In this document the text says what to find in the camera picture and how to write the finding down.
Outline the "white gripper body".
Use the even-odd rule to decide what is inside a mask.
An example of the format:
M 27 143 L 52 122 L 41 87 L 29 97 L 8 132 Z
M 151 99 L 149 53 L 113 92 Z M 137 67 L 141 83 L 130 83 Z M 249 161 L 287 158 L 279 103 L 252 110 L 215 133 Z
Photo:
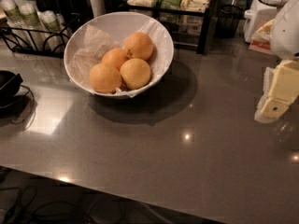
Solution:
M 299 59 L 299 0 L 289 0 L 276 15 L 270 47 L 280 59 Z

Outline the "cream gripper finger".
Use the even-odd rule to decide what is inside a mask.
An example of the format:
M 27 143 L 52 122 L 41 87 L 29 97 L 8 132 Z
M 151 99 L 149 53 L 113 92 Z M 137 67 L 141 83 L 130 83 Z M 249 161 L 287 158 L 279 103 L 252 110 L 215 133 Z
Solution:
M 282 60 L 277 70 L 277 87 L 272 100 L 274 116 L 279 119 L 299 96 L 299 62 Z
M 263 95 L 257 104 L 254 119 L 260 123 L 271 123 L 277 118 L 274 116 L 272 100 L 277 87 L 277 70 L 267 67 L 263 74 Z

